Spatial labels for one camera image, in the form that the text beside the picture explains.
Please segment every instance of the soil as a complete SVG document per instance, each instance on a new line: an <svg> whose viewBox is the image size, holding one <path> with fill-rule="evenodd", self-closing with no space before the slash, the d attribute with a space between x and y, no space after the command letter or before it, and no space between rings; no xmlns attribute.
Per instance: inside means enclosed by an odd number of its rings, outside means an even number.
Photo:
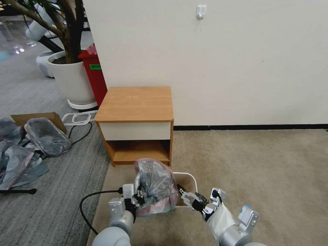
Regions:
<svg viewBox="0 0 328 246"><path fill-rule="evenodd" d="M52 61L53 64L67 64L66 63L66 57L63 56L63 57L60 57L58 59L55 59Z"/></svg>

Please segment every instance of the red trash can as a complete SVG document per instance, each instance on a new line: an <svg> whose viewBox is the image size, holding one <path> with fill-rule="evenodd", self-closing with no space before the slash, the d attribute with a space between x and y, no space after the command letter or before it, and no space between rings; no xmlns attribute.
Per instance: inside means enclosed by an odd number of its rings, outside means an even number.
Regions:
<svg viewBox="0 0 328 246"><path fill-rule="evenodd" d="M107 93L107 86L103 72L101 70L95 44L92 44L78 57L79 59L83 60L84 67L86 73L88 74L90 85L93 90L93 94L95 95L98 107L100 107L100 104L102 103Z"/></svg>

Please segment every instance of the white drawer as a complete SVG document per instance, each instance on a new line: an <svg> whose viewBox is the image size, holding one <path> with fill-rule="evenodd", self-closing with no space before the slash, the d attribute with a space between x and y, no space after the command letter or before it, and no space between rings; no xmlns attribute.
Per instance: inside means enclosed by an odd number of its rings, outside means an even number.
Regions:
<svg viewBox="0 0 328 246"><path fill-rule="evenodd" d="M171 122L99 123L105 140L170 139Z"/></svg>

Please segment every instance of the white wall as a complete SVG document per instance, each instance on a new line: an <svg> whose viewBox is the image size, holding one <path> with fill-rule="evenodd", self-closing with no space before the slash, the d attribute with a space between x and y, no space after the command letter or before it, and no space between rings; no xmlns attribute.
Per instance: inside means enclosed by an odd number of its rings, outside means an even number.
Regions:
<svg viewBox="0 0 328 246"><path fill-rule="evenodd" d="M107 86L170 85L175 125L328 123L327 0L83 2Z"/></svg>

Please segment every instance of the potted plant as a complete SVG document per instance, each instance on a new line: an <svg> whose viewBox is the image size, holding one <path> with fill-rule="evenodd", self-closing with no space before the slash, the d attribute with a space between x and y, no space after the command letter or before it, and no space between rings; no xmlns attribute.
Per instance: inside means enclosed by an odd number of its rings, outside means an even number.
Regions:
<svg viewBox="0 0 328 246"><path fill-rule="evenodd" d="M52 31L63 43L65 51L53 54L48 59L48 67L53 73L62 93L71 107L88 109L97 106L94 94L83 66L78 58L81 53L81 35L84 22L82 0L5 0L23 15ZM42 7L51 18L46 22L39 14Z"/></svg>

